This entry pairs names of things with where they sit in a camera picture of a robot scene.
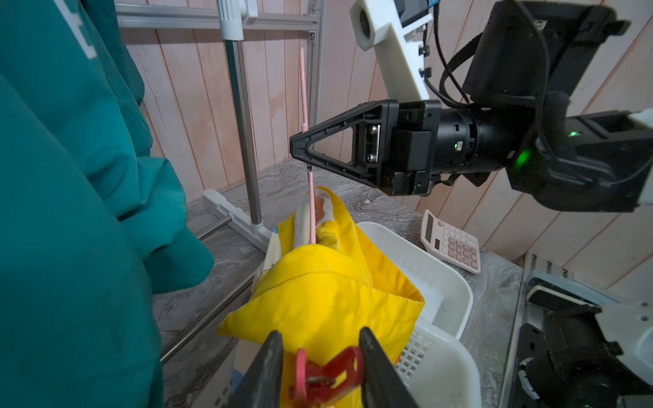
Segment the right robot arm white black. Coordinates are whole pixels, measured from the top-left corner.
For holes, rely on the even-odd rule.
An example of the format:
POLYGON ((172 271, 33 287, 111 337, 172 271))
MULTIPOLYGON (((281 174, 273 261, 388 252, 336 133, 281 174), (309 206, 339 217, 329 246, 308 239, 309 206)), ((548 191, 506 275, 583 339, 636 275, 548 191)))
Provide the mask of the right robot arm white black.
POLYGON ((413 32, 438 27, 437 1, 359 1, 350 15, 373 49, 386 100, 292 136, 291 156, 392 197, 428 196, 505 170, 513 189, 571 213, 630 213, 652 170, 652 129, 631 112, 571 117, 572 93, 610 37, 629 28, 608 6, 499 1, 481 34, 442 62, 413 32))

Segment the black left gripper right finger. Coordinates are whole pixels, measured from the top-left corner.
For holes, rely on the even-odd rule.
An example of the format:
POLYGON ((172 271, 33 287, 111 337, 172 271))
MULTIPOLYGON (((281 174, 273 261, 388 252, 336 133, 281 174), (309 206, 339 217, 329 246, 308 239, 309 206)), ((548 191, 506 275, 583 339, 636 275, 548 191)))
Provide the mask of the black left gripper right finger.
POLYGON ((362 404, 365 408, 418 408, 369 327, 360 331, 363 355, 362 404))

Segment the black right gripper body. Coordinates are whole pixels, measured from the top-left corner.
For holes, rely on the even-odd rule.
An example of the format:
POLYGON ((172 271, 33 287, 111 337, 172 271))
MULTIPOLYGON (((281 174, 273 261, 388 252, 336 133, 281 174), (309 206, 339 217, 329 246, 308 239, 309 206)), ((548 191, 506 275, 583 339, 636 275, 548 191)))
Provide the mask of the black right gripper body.
POLYGON ((477 121, 471 110, 438 102, 365 105, 364 182, 388 195, 423 196, 441 177, 472 168, 477 121))

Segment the red clothespin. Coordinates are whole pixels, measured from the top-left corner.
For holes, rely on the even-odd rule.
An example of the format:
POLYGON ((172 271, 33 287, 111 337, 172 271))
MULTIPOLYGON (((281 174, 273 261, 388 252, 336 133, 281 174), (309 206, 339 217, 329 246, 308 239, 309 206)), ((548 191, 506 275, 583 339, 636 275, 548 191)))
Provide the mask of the red clothespin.
POLYGON ((358 347, 348 347, 326 365, 316 365, 301 348, 296 356, 294 374, 288 396, 295 407, 331 405, 362 385, 363 353, 358 347))

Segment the dinosaur print cream garment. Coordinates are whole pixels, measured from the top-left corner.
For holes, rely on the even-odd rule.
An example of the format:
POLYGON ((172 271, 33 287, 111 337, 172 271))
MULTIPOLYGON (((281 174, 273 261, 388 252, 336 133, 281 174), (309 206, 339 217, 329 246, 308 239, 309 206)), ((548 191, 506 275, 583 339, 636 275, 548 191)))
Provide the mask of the dinosaur print cream garment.
MULTIPOLYGON (((327 193, 317 193, 311 190, 299 202, 295 212, 287 219, 289 230, 282 231, 279 224, 270 236, 269 246, 263 263, 255 270, 253 286, 265 278, 266 274, 283 257, 287 250, 282 247, 284 243, 289 248, 306 246, 316 243, 316 197, 319 202, 328 204, 328 209, 333 207, 327 193)), ((232 394, 239 387, 250 365, 252 364, 261 346, 246 340, 240 340, 236 347, 231 350, 225 362, 217 370, 216 374, 208 381, 206 387, 193 403, 195 407, 225 407, 231 399, 232 394)))

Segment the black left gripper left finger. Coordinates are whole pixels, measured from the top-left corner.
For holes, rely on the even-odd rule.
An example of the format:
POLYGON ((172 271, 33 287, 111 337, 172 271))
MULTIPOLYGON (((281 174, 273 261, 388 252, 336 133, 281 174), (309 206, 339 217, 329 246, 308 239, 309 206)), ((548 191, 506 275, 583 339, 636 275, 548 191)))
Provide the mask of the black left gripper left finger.
POLYGON ((272 331, 232 394, 228 408, 279 408, 284 348, 282 335, 272 331))

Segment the yellow jacket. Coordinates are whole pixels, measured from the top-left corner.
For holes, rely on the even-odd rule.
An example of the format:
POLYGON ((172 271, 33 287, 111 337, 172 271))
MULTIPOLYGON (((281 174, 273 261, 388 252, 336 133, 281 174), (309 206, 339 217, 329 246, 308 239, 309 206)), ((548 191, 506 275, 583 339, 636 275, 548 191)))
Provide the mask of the yellow jacket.
MULTIPOLYGON (((394 366, 409 342, 425 300, 404 273, 357 226, 345 204, 324 187, 328 204, 316 197, 316 243, 287 250, 251 299, 228 314, 219 333, 259 344, 282 335, 284 361, 280 407, 288 396, 298 350, 324 366, 348 347, 359 348, 369 327, 394 366)), ((361 386, 326 406, 364 407, 361 386)))

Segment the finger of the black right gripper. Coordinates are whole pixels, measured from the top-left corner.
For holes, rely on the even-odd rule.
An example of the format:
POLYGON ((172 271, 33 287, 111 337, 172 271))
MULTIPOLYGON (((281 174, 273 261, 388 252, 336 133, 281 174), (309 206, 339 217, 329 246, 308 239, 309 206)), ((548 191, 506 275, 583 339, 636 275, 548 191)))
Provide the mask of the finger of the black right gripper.
POLYGON ((334 118, 310 127, 306 132, 292 136, 290 138, 290 152, 307 153, 309 148, 318 141, 328 139, 348 129, 352 130, 352 141, 355 146, 367 142, 370 140, 370 127, 384 123, 387 108, 387 100, 358 105, 334 118))
POLYGON ((314 168, 336 173, 349 180, 381 190, 389 196, 393 195, 393 188, 389 184, 384 184, 381 166, 368 163, 365 159, 355 160, 352 164, 348 164, 331 156, 312 152, 306 146, 294 146, 292 148, 292 157, 314 168))

